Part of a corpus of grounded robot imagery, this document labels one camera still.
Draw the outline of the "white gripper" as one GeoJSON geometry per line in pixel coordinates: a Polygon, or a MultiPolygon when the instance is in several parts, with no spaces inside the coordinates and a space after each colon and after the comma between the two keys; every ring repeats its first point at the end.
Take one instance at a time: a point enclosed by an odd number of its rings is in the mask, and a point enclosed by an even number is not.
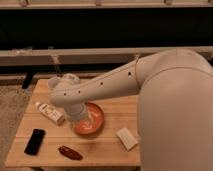
{"type": "Polygon", "coordinates": [[[64,111],[71,128],[74,128],[80,121],[88,119],[88,110],[85,103],[65,106],[64,111]]]}

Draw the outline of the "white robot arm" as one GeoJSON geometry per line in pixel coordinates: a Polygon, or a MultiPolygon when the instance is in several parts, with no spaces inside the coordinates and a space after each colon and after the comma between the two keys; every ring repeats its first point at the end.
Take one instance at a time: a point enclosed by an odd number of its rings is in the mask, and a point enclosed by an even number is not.
{"type": "Polygon", "coordinates": [[[132,61],[81,84],[59,83],[58,107],[138,96],[142,171],[213,171],[213,66],[172,49],[132,61]]]}

